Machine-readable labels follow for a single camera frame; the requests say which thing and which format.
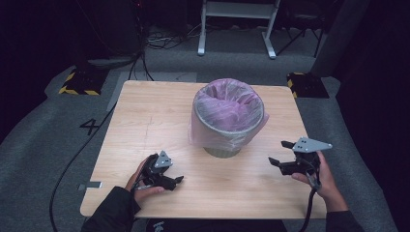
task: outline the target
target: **person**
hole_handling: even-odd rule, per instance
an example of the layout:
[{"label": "person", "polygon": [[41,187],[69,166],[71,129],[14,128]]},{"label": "person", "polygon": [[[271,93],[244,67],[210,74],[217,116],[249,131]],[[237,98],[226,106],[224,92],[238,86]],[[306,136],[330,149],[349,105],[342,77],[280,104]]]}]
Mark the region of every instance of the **person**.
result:
[{"label": "person", "polygon": [[[329,164],[322,152],[317,152],[320,158],[320,180],[322,187],[317,192],[323,197],[327,215],[326,231],[332,232],[362,232],[363,227],[356,221],[337,188]],[[162,187],[137,190],[132,196],[132,185],[146,160],[139,164],[132,174],[125,188],[114,187],[96,212],[84,222],[81,231],[131,231],[134,215],[140,210],[138,205],[143,199],[164,192]],[[293,173],[292,178],[308,184],[308,177],[301,173]]]}]

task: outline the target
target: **wooden table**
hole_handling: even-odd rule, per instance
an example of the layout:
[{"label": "wooden table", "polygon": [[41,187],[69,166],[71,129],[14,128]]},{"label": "wooden table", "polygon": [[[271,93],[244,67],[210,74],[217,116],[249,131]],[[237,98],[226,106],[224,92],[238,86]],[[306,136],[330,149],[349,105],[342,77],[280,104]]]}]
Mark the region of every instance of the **wooden table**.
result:
[{"label": "wooden table", "polygon": [[[173,191],[141,203],[140,218],[305,218],[310,186],[282,176],[268,157],[293,161],[281,140],[307,136],[287,87],[252,86],[270,115],[266,126],[233,158],[219,159],[189,144],[192,101],[204,83],[127,81],[112,116],[80,212],[91,216],[114,186],[124,187],[149,155],[173,160],[165,175],[185,176]],[[314,197],[311,218],[326,207]]]}]

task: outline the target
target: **trash can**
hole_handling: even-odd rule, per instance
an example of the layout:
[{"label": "trash can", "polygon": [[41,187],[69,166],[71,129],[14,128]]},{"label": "trash can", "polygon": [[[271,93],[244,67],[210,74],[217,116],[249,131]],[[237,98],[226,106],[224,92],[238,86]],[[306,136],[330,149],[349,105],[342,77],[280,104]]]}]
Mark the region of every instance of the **trash can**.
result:
[{"label": "trash can", "polygon": [[263,101],[247,83],[218,79],[193,99],[190,144],[214,157],[230,158],[252,141],[268,119]]}]

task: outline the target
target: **black curtain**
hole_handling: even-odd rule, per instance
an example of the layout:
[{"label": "black curtain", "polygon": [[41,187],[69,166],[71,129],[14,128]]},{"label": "black curtain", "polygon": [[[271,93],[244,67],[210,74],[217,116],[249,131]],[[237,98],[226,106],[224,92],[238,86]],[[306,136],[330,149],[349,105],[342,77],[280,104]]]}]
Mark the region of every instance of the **black curtain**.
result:
[{"label": "black curtain", "polygon": [[409,12],[408,1],[372,0],[333,74],[346,126],[399,231],[410,218]]}]

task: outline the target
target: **white stand leg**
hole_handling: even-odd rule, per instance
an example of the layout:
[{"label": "white stand leg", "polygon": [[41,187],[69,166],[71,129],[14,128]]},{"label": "white stand leg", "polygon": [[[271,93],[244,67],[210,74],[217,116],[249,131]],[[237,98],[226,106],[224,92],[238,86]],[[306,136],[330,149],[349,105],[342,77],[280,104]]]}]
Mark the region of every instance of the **white stand leg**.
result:
[{"label": "white stand leg", "polygon": [[206,40],[206,0],[202,2],[202,16],[201,16],[201,36],[199,37],[198,55],[205,55],[205,40]]},{"label": "white stand leg", "polygon": [[268,50],[269,58],[271,59],[277,58],[274,48],[272,47],[270,38],[271,38],[272,28],[274,27],[275,18],[277,17],[279,4],[280,4],[280,0],[275,1],[274,8],[272,9],[272,15],[271,15],[271,18],[269,19],[268,30],[266,32],[262,32],[263,41],[265,42],[265,46],[266,46],[266,49]]}]

